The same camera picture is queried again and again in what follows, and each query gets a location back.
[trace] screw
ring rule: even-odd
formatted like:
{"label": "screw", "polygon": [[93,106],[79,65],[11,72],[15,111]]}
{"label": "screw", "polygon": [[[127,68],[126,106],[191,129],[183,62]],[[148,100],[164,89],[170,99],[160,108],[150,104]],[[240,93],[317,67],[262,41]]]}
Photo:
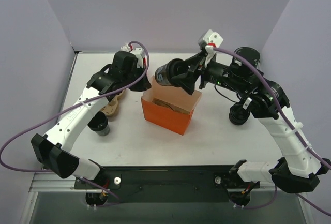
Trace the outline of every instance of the screw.
{"label": "screw", "polygon": [[119,185],[120,183],[121,183],[121,178],[119,178],[118,176],[116,178],[114,178],[115,185]]}
{"label": "screw", "polygon": [[221,183],[221,177],[220,176],[217,176],[216,178],[215,178],[215,183],[216,184],[220,184]]}

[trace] brown object on table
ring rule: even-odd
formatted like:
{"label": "brown object on table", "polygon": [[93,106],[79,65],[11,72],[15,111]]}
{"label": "brown object on table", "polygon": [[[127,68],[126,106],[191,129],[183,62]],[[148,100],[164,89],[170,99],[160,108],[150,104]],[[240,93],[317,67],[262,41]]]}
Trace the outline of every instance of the brown object on table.
{"label": "brown object on table", "polygon": [[149,81],[152,88],[141,97],[145,120],[184,135],[201,92],[189,95],[181,88],[159,85],[154,77]]}
{"label": "brown object on table", "polygon": [[119,110],[119,100],[122,98],[124,91],[116,95],[107,106],[103,107],[100,111],[106,116],[115,116]]}

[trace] white wall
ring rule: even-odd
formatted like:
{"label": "white wall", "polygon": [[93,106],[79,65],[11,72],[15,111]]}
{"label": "white wall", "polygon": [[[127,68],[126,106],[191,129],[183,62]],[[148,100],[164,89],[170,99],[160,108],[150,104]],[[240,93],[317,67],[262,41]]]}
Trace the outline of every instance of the white wall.
{"label": "white wall", "polygon": [[[331,0],[290,0],[262,50],[265,76],[279,82],[313,148],[331,158]],[[311,201],[331,212],[331,173]],[[330,217],[314,211],[316,223]]]}
{"label": "white wall", "polygon": [[194,52],[212,28],[223,47],[262,49],[289,0],[48,0],[75,50],[138,39],[151,51]]}
{"label": "white wall", "polygon": [[[59,111],[74,53],[47,0],[0,0],[0,145]],[[46,127],[39,129],[42,133]],[[3,159],[40,165],[33,133],[18,138]],[[0,166],[0,222],[18,223],[33,175]]]}

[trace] open cardboard box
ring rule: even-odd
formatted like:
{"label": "open cardboard box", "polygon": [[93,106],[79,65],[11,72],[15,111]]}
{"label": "open cardboard box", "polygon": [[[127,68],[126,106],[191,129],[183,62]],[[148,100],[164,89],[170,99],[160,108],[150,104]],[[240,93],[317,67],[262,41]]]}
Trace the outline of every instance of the open cardboard box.
{"label": "open cardboard box", "polygon": [[145,120],[184,135],[201,92],[190,96],[181,88],[159,85],[154,76],[149,81],[152,88],[141,97]]}

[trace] white table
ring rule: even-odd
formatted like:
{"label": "white table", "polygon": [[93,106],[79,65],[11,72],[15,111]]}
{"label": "white table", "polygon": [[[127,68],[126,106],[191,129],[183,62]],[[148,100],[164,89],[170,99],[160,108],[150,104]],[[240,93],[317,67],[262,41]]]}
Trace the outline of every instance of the white table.
{"label": "white table", "polygon": [[[152,53],[148,76],[171,59],[191,55]],[[113,56],[113,53],[78,54],[64,108],[75,103],[91,76],[111,63]],[[217,61],[229,64],[231,58],[220,54]],[[233,92],[219,89],[236,100]],[[86,127],[71,153],[103,166],[224,165],[240,159],[275,161],[281,157],[269,133],[252,116],[242,126],[230,123],[228,114],[233,103],[218,95],[211,84],[202,90],[184,136],[146,121],[141,95],[127,90],[120,100],[118,116],[110,119],[110,134],[100,137]]]}

